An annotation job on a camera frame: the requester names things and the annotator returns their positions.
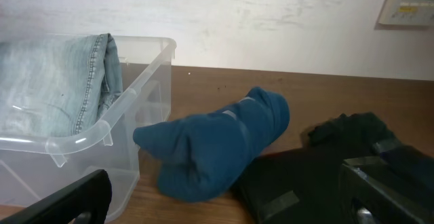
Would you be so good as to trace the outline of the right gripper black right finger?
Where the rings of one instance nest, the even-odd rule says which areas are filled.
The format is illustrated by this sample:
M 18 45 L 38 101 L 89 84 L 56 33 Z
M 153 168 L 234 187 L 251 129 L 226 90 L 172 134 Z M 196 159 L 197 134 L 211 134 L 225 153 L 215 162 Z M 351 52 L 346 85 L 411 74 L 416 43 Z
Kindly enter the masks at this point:
M 345 223 L 433 222 L 433 192 L 379 157 L 345 160 L 338 190 Z

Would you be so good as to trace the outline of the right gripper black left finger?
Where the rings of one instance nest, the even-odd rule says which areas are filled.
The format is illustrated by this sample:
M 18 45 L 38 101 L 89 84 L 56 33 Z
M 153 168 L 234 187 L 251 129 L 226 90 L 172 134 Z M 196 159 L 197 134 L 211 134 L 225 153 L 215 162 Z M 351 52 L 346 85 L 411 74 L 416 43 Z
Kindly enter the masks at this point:
M 111 199 L 108 173 L 96 170 L 1 220 L 1 224 L 104 224 Z

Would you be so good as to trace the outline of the light blue jeans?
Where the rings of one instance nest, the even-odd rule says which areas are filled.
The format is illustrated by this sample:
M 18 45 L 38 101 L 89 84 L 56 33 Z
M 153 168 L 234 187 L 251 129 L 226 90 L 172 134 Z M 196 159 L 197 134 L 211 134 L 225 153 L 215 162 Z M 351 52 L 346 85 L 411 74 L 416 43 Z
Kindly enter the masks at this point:
M 65 137 L 92 127 L 123 92 L 111 34 L 1 43 L 1 132 Z

